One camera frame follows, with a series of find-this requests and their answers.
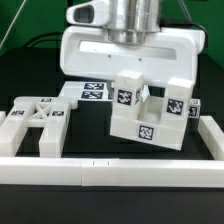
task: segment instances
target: black tabletop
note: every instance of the black tabletop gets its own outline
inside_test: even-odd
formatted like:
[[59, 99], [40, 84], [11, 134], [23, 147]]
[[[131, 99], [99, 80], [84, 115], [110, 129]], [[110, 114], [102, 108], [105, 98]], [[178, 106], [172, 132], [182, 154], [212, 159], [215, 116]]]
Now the black tabletop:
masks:
[[[18, 48], [0, 57], [0, 111], [18, 96], [58, 96], [66, 77], [59, 50]], [[199, 57], [193, 98], [201, 114], [223, 127], [224, 70]], [[151, 88], [155, 95], [162, 91]], [[212, 160], [189, 120], [180, 152], [109, 135], [111, 103], [79, 102], [72, 111], [62, 157]], [[38, 157], [41, 129], [29, 129], [17, 156]], [[221, 223], [223, 189], [0, 186], [0, 223]]]

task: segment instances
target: white block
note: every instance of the white block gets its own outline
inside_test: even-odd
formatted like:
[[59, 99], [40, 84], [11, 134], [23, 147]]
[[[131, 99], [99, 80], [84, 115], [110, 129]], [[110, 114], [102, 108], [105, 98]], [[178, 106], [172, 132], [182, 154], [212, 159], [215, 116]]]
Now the white block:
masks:
[[201, 110], [201, 100], [191, 99], [189, 103], [189, 118], [199, 119]]
[[76, 159], [0, 158], [0, 184], [82, 185]]
[[224, 133], [210, 116], [201, 116], [198, 131], [215, 160], [224, 160]]
[[61, 157], [70, 118], [70, 109], [69, 104], [56, 104], [52, 107], [39, 141], [40, 157]]
[[118, 73], [115, 79], [115, 86], [117, 88], [126, 88], [137, 90], [143, 86], [144, 76], [141, 72], [134, 72], [131, 70], [123, 70]]
[[189, 100], [192, 95], [194, 82], [186, 79], [171, 78], [167, 84], [165, 97]]
[[59, 97], [71, 97], [79, 101], [112, 101], [106, 82], [65, 82]]
[[0, 111], [0, 126], [2, 125], [3, 121], [6, 118], [6, 114], [4, 111]]
[[224, 163], [188, 160], [120, 160], [120, 186], [224, 187]]
[[143, 88], [143, 74], [122, 71], [116, 76], [113, 116], [137, 119]]
[[0, 156], [13, 157], [27, 132], [26, 119], [34, 113], [33, 104], [15, 105], [0, 127]]
[[161, 125], [183, 130], [189, 115], [193, 81], [171, 78], [165, 92]]
[[173, 129], [137, 120], [111, 117], [110, 134], [120, 138], [180, 150], [185, 129]]
[[119, 159], [91, 159], [82, 164], [82, 186], [119, 186]]

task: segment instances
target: white plastic frame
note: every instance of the white plastic frame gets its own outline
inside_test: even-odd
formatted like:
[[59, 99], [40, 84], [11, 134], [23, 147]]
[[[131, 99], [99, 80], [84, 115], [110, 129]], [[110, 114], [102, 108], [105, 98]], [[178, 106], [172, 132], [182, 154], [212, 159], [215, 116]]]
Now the white plastic frame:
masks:
[[224, 162], [0, 158], [0, 184], [224, 187]]

